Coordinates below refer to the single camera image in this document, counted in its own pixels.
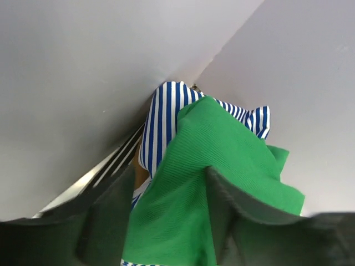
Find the wall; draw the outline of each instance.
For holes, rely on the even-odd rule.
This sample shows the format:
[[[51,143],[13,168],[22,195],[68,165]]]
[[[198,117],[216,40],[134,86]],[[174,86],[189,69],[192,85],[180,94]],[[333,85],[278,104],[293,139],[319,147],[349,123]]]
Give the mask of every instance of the wall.
[[[0,219],[32,216],[192,83],[262,0],[0,3]]]
[[[355,2],[268,0],[197,81],[235,104],[269,104],[268,143],[305,214],[355,210]]]

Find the white wall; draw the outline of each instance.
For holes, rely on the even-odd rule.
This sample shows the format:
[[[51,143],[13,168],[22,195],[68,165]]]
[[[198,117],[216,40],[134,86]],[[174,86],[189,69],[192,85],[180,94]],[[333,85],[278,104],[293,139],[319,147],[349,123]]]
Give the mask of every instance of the white wall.
[[[268,143],[290,150],[282,179],[305,193],[305,214],[355,210],[354,14],[352,0],[267,0],[197,81],[269,104]]]
[[[3,0],[0,219],[104,158],[166,79],[192,83],[262,0]]]

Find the black object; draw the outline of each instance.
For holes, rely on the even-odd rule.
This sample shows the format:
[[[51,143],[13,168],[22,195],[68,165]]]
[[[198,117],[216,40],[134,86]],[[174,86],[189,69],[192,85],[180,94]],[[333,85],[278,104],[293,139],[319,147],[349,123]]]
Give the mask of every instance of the black object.
[[[355,265],[355,213],[295,216],[260,202],[212,167],[206,192],[219,265]],[[236,254],[232,264],[226,250]]]
[[[0,265],[120,265],[134,182],[128,166],[41,218],[0,223]]]

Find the clothing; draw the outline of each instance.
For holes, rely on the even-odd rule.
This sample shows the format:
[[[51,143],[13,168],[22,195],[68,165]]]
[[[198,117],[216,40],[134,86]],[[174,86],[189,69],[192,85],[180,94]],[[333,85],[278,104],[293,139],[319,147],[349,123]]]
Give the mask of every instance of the clothing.
[[[149,171],[150,178],[154,177],[169,142],[175,137],[176,118],[179,111],[184,106],[194,103],[204,96],[203,93],[188,88],[184,82],[169,81],[157,88],[146,118],[143,140],[139,150],[139,164]],[[270,130],[270,110],[268,106],[248,111],[215,100],[258,138],[266,139]],[[140,197],[141,194],[134,197],[132,208],[137,204]]]
[[[207,166],[260,201],[299,214],[304,196],[280,182],[280,160],[273,153],[211,97],[180,110],[176,136],[131,212],[124,261],[216,265],[206,199]]]

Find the green fabric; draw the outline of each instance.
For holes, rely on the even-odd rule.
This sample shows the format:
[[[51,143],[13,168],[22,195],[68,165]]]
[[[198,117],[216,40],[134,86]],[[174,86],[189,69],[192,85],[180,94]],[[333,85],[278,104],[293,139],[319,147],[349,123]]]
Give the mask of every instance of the green fabric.
[[[150,187],[130,215],[123,259],[216,265],[205,189],[207,166],[260,201],[300,214],[303,194],[280,182],[287,155],[266,146],[213,98],[186,106]]]

